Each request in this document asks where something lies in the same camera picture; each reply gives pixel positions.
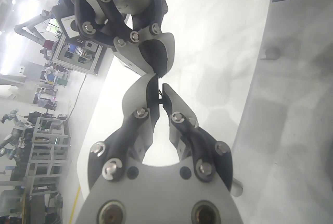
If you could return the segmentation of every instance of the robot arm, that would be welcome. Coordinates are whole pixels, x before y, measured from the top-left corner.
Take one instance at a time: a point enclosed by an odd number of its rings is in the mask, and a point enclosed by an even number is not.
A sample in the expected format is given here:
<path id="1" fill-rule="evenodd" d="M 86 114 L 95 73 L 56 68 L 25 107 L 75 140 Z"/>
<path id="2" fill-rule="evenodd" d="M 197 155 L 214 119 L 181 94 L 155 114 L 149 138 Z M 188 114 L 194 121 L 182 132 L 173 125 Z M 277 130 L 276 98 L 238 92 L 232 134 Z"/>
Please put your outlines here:
<path id="1" fill-rule="evenodd" d="M 195 113 L 158 79 L 171 69 L 175 39 L 162 33 L 165 0 L 66 0 L 74 6 L 79 34 L 113 50 L 142 77 L 123 97 L 122 126 L 95 143 L 88 159 L 90 194 L 76 223 L 242 223 L 230 195 L 228 145 L 199 127 Z M 131 14 L 133 29 L 123 14 Z M 180 162 L 142 164 L 152 144 L 159 104 L 169 116 L 170 141 Z"/>
<path id="2" fill-rule="evenodd" d="M 173 166 L 142 164 L 159 103 L 169 116 L 170 141 L 180 159 Z M 229 192 L 230 148 L 199 127 L 194 112 L 168 84 L 160 99 L 157 75 L 142 76 L 124 95 L 123 114 L 123 125 L 90 150 L 90 194 L 76 223 L 108 223 L 108 218 L 129 224 L 242 223 Z"/>
<path id="3" fill-rule="evenodd" d="M 45 42 L 45 38 L 37 31 L 37 29 L 35 28 L 35 26 L 37 24 L 40 24 L 48 19 L 50 19 L 52 17 L 52 13 L 49 12 L 49 11 L 45 11 L 43 10 L 41 14 L 39 14 L 38 16 L 30 19 L 29 21 L 25 22 L 25 23 L 22 23 L 22 24 L 19 24 L 19 25 L 16 25 L 14 27 L 14 31 L 17 33 L 17 34 L 20 34 L 24 37 L 27 37 L 28 39 L 40 44 L 40 45 L 43 45 L 44 42 Z"/>
<path id="4" fill-rule="evenodd" d="M 112 48 L 114 55 L 140 75 L 164 76 L 172 67 L 175 40 L 162 33 L 168 12 L 165 0 L 67 0 L 74 5 L 75 21 L 83 40 Z M 133 29 L 123 14 L 131 14 Z"/>

